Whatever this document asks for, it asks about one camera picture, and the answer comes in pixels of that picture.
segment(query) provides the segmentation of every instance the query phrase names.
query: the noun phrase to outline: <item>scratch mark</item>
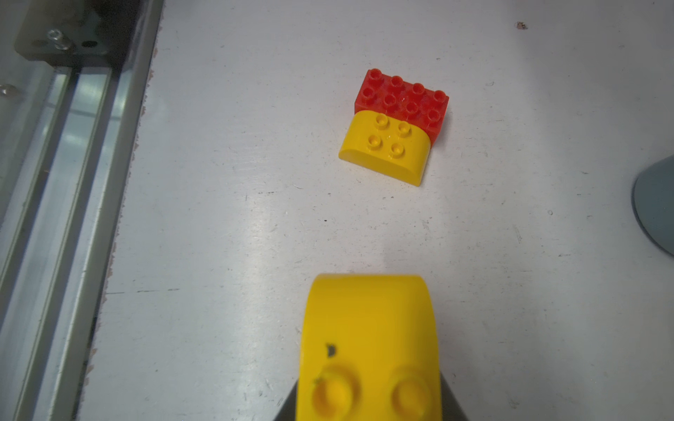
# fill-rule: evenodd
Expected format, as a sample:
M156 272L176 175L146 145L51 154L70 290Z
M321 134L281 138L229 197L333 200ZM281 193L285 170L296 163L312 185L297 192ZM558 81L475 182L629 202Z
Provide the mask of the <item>scratch mark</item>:
M522 244L522 236L520 235L520 230L517 229L517 225L512 224L512 229L515 230L515 235L517 236L517 242Z

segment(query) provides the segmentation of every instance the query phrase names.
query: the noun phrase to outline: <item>screw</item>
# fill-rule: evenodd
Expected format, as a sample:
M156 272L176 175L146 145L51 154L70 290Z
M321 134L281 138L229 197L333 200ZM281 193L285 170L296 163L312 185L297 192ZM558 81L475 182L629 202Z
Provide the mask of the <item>screw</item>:
M15 96L19 94L19 90L14 85L0 84L0 96Z
M56 47L57 50L68 51L75 46L72 40L58 29L48 30L47 39L54 43L54 47Z

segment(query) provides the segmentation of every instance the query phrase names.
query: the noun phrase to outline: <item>red lego brick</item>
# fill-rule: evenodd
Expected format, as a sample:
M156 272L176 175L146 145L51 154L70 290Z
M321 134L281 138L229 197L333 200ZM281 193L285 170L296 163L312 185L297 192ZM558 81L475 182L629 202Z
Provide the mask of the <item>red lego brick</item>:
M422 84L405 82L400 76L370 69L356 98L356 112L372 110L404 120L422 128L432 145L442 129L449 102L442 91L431 91Z

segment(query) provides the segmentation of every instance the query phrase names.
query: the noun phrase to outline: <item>yellow curved brick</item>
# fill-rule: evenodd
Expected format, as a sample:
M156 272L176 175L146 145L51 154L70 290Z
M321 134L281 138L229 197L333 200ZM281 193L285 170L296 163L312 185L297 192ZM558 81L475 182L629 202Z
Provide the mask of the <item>yellow curved brick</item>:
M363 110L353 117L339 157L419 186L430 150L431 140L419 127Z
M302 330L296 419L442 419L435 317L421 277L316 277Z

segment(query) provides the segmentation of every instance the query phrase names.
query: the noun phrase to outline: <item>gray object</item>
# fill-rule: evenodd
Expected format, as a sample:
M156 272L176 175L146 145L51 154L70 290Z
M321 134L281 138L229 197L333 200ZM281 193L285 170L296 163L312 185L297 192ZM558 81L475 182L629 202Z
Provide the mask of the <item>gray object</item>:
M0 85L0 96L16 96L19 93L19 90L14 86L10 84L3 84Z
M674 155L639 174L632 198L634 213L645 233L674 255Z
M47 31L47 39L54 43L57 50L68 51L73 48L72 40L63 35L58 29L50 29Z

